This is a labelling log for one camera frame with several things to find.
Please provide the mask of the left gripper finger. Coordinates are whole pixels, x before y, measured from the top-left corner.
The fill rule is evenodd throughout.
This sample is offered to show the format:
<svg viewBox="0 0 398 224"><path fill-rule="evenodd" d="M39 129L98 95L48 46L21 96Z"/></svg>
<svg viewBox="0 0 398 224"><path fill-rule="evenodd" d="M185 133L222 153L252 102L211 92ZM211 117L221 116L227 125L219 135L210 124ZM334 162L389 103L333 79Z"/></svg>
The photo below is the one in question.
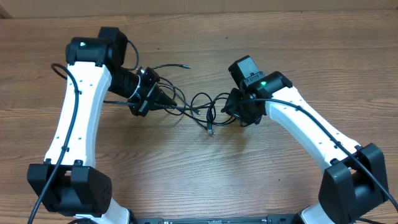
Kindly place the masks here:
<svg viewBox="0 0 398 224"><path fill-rule="evenodd" d="M147 107L148 111L163 110L163 109L174 109L174 105L154 104Z"/></svg>
<svg viewBox="0 0 398 224"><path fill-rule="evenodd" d="M158 84L155 85L155 102L160 105L177 106L177 103Z"/></svg>

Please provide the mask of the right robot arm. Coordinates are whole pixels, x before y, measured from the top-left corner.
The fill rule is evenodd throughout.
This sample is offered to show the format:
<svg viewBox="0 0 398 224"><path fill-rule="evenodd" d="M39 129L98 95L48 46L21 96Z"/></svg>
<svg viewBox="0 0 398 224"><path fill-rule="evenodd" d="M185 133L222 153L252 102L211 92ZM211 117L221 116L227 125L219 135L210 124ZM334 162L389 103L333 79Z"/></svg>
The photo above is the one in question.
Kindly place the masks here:
<svg viewBox="0 0 398 224"><path fill-rule="evenodd" d="M266 75L250 56L228 69L237 87L222 112L242 125L259 124L262 117L284 127L310 154L323 178L317 203L295 215L268 215L268 223L354 223L386 201L384 154L345 136L317 113L282 73Z"/></svg>

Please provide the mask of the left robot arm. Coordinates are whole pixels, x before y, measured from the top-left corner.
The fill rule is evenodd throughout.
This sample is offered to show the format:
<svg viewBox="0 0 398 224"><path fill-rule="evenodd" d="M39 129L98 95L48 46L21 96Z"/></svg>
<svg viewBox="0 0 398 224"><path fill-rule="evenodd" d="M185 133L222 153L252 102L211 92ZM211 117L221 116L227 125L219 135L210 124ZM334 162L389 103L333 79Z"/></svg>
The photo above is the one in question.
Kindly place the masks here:
<svg viewBox="0 0 398 224"><path fill-rule="evenodd" d="M108 92L124 99L131 113L173 106L159 86L159 75L147 67L125 68L129 43L117 27L102 27L95 38L75 37L66 47L67 88L54 139L40 164L31 164L27 181L36 204L77 223L134 223L134 215L113 199L111 179L96 168L95 142Z"/></svg>

